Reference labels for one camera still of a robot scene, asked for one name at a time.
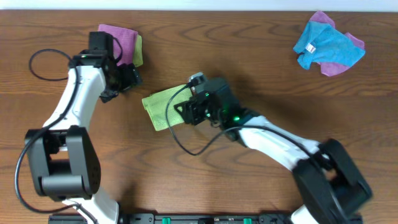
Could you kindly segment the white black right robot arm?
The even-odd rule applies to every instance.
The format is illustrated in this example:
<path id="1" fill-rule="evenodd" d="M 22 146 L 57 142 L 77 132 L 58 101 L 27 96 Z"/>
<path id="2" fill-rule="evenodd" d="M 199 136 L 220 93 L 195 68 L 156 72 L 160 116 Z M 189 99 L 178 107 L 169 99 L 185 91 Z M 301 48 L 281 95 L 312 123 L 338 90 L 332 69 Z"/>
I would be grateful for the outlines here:
<path id="1" fill-rule="evenodd" d="M 223 78 L 198 73 L 179 92 L 192 96 L 174 105 L 184 123 L 196 126 L 208 120 L 226 136 L 257 150 L 291 171 L 303 205 L 289 217 L 291 223 L 349 223 L 373 192 L 343 145 L 301 138 L 265 116 L 241 106 Z"/>

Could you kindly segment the yellow-green cloth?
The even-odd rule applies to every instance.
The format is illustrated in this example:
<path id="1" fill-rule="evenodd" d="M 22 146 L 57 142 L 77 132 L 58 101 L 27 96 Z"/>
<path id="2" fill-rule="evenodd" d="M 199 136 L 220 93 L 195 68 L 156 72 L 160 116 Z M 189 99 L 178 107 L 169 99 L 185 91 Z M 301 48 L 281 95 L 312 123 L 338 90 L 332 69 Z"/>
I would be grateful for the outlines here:
<path id="1" fill-rule="evenodd" d="M 161 131 L 168 128 L 167 121 L 165 119 L 165 109 L 167 103 L 171 97 L 182 89 L 184 85 L 175 86 L 173 88 L 154 93 L 146 98 L 142 99 L 144 109 L 148 112 L 150 120 L 152 121 L 153 127 L 156 131 Z M 189 88 L 181 91 L 171 102 L 168 107 L 168 119 L 169 124 L 174 126 L 184 122 L 183 118 L 174 110 L 174 105 L 188 101 L 192 93 Z"/>

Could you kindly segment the folded light green cloth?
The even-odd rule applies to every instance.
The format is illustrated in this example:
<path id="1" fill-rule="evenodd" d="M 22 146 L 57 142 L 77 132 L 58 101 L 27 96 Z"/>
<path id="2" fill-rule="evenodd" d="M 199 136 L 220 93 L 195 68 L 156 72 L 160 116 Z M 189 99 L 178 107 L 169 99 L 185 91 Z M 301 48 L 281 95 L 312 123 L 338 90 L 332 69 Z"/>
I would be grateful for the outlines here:
<path id="1" fill-rule="evenodd" d="M 142 55 L 142 37 L 140 35 L 137 35 L 137 37 L 136 37 L 136 43 L 135 43 L 132 62 L 136 67 L 140 67 L 144 63 L 143 55 Z"/>

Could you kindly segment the blue cloth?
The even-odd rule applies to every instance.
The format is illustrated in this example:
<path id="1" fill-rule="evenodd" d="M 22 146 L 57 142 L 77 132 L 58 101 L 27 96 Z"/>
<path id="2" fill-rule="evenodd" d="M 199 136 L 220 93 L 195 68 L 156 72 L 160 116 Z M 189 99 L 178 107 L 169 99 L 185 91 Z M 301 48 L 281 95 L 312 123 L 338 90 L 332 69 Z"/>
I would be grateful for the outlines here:
<path id="1" fill-rule="evenodd" d="M 308 70 L 313 62 L 353 66 L 366 53 L 330 24 L 310 21 L 293 47 L 299 65 Z"/>

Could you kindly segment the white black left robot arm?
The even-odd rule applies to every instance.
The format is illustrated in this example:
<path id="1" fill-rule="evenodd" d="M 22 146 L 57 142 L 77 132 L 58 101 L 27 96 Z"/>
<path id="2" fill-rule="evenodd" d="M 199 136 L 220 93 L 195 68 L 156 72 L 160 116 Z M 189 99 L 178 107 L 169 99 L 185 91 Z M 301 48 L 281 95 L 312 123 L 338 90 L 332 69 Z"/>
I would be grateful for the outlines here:
<path id="1" fill-rule="evenodd" d="M 111 34 L 90 32 L 86 50 L 68 57 L 67 85 L 51 117 L 40 129 L 30 129 L 17 160 L 14 188 L 21 204 L 29 205 L 19 189 L 22 160 L 29 160 L 35 191 L 74 208 L 86 223 L 118 223 L 119 204 L 100 186 L 101 166 L 88 130 L 96 102 L 109 102 L 140 85 L 134 64 L 121 64 L 114 56 L 119 41 Z"/>

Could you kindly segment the folded purple cloth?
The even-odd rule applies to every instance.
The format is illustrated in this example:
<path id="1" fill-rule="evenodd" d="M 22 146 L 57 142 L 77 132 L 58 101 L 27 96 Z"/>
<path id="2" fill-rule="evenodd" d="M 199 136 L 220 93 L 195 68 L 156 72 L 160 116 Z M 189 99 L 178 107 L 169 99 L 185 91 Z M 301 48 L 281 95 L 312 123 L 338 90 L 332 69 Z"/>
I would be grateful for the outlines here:
<path id="1" fill-rule="evenodd" d="M 122 27 L 110 26 L 106 24 L 100 24 L 98 26 L 98 31 L 103 31 L 111 34 L 121 44 L 120 47 L 118 43 L 114 41 L 114 56 L 120 56 L 120 53 L 122 51 L 121 59 L 117 63 L 117 65 L 130 64 L 133 62 L 136 38 L 138 36 L 137 31 Z"/>

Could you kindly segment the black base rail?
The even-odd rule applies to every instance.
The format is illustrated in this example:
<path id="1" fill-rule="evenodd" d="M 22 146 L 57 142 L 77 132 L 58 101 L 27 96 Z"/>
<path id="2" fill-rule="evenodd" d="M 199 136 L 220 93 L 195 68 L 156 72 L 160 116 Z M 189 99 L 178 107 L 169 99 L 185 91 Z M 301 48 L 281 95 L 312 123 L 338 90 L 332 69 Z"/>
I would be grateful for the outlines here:
<path id="1" fill-rule="evenodd" d="M 88 223 L 80 215 L 51 215 L 48 224 Z M 288 215 L 263 213 L 260 215 L 154 215 L 151 213 L 124 214 L 118 223 L 127 224 L 288 224 Z M 361 215 L 355 215 L 351 224 L 363 224 Z"/>

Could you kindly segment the crumpled purple cloth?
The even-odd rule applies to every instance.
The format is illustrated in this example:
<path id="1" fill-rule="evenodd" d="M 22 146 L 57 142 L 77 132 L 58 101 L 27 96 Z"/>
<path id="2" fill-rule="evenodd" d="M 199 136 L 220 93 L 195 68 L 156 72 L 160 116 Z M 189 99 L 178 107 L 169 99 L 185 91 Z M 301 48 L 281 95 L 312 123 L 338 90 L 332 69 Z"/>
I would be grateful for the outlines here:
<path id="1" fill-rule="evenodd" d="M 309 21 L 329 24 L 333 28 L 335 28 L 334 20 L 331 19 L 328 15 L 326 15 L 323 11 L 317 11 L 316 13 L 314 13 L 314 15 L 309 19 Z M 349 40 L 352 41 L 352 43 L 356 47 L 359 47 L 359 48 L 365 50 L 365 43 L 363 40 L 356 38 L 349 32 L 346 32 L 345 36 L 347 38 L 349 38 Z M 322 63 L 319 62 L 318 64 L 320 65 L 321 73 L 328 77 L 339 75 L 339 74 L 350 69 L 350 67 L 348 67 L 348 66 L 342 65 L 340 63 L 335 63 L 335 62 L 322 62 Z"/>

